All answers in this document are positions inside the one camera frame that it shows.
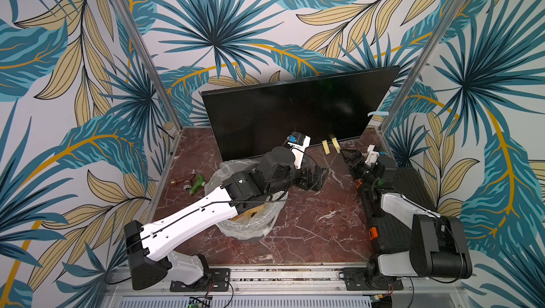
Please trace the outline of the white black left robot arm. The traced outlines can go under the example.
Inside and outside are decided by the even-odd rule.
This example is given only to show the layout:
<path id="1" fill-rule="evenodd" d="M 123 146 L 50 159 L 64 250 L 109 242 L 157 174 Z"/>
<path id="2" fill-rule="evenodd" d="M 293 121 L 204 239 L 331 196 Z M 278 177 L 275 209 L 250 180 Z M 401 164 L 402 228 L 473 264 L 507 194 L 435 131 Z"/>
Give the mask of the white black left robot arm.
<path id="1" fill-rule="evenodd" d="M 123 234 L 132 288 L 150 288 L 170 273 L 185 285 L 200 281 L 208 271 L 204 257 L 175 252 L 180 244 L 261 205 L 289 201 L 292 186 L 304 193 L 319 192 L 329 171 L 320 165 L 304 166 L 305 157 L 296 147 L 275 147 L 259 163 L 235 172 L 192 205 L 152 223 L 126 224 Z"/>

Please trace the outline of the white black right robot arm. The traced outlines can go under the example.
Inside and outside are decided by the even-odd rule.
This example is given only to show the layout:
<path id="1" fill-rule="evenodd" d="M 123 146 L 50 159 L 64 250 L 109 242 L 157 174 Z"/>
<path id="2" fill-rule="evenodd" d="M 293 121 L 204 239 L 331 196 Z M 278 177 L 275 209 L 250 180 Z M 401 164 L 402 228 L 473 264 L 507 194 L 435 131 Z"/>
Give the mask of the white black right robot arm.
<path id="1" fill-rule="evenodd" d="M 356 182 L 375 251 L 363 271 L 367 281 L 381 276 L 450 283 L 472 276 L 463 224 L 432 207 L 416 170 L 398 166 L 373 146 L 367 153 L 353 149 L 341 153 Z"/>

